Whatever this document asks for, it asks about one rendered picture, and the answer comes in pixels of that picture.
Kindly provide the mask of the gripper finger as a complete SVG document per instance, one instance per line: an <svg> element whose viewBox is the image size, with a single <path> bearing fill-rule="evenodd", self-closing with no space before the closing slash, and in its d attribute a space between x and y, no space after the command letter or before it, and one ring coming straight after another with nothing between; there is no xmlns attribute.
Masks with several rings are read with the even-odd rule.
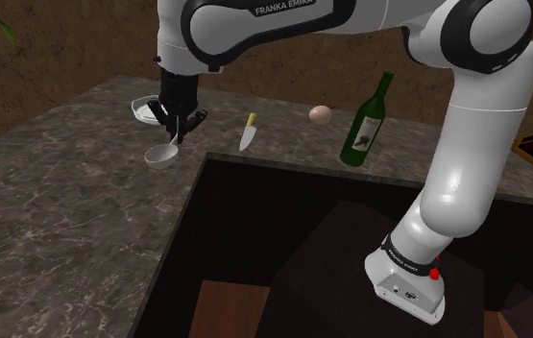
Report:
<svg viewBox="0 0 533 338"><path fill-rule="evenodd" d="M176 117L167 114L158 99L153 99L148 102L148 108L155 116L160 125L166 128L171 137L176 136Z"/></svg>
<svg viewBox="0 0 533 338"><path fill-rule="evenodd" d="M180 117L178 121L178 143L183 142L184 137L195 130L207 118L207 112L196 109L186 117Z"/></svg>

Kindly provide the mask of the white plate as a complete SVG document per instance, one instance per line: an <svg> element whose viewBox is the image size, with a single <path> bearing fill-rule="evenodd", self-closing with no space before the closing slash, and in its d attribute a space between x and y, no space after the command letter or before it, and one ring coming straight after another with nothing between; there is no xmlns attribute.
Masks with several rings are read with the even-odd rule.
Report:
<svg viewBox="0 0 533 338"><path fill-rule="evenodd" d="M133 111L133 116L138 121L149 125L159 125L159 122L156 119L155 115L148 107L148 102L152 100L158 100L158 95L149 95L132 100L131 109Z"/></svg>

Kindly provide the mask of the white ladle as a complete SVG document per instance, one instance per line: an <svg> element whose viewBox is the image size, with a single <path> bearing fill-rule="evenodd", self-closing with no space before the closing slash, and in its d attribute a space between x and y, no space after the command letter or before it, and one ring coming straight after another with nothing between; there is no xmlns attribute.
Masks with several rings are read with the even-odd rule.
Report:
<svg viewBox="0 0 533 338"><path fill-rule="evenodd" d="M169 143L158 144L144 154L145 163L152 169L165 169L177 161L179 154L180 120L176 118L176 133Z"/></svg>

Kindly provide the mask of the brown egg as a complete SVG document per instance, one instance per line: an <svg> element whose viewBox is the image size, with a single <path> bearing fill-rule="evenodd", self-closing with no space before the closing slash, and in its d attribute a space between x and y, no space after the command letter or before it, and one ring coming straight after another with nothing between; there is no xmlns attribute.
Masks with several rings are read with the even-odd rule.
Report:
<svg viewBox="0 0 533 338"><path fill-rule="evenodd" d="M314 124L324 125L332 119L332 110L327 106L316 106L310 110L308 117Z"/></svg>

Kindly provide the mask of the green wine bottle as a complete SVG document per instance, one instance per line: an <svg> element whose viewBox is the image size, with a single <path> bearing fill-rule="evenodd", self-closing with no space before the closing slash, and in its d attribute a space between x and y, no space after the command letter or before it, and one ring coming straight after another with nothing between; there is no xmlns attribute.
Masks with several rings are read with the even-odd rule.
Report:
<svg viewBox="0 0 533 338"><path fill-rule="evenodd" d="M339 156L343 163L353 167L364 163L385 119L384 98L393 77L392 72L385 71L374 95L358 109Z"/></svg>

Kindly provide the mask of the dark robot stand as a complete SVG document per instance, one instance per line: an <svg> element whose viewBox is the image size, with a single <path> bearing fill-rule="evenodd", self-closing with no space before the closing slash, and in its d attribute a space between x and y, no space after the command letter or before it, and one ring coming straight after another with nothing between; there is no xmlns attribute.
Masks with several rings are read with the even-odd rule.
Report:
<svg viewBox="0 0 533 338"><path fill-rule="evenodd" d="M484 338L484 275L444 252L446 311L430 326L380 299L365 269L395 223L340 202L282 265L255 338Z"/></svg>

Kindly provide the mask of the yellow-handled kitchen knife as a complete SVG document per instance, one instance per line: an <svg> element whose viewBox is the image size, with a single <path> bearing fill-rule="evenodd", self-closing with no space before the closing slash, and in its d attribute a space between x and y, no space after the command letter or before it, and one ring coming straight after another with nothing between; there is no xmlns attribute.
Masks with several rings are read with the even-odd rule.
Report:
<svg viewBox="0 0 533 338"><path fill-rule="evenodd" d="M256 133L256 127L254 126L254 121L256 118L257 118L257 114L254 112L252 112L249 115L244 132L240 139L239 151L244 151L252 142L254 135Z"/></svg>

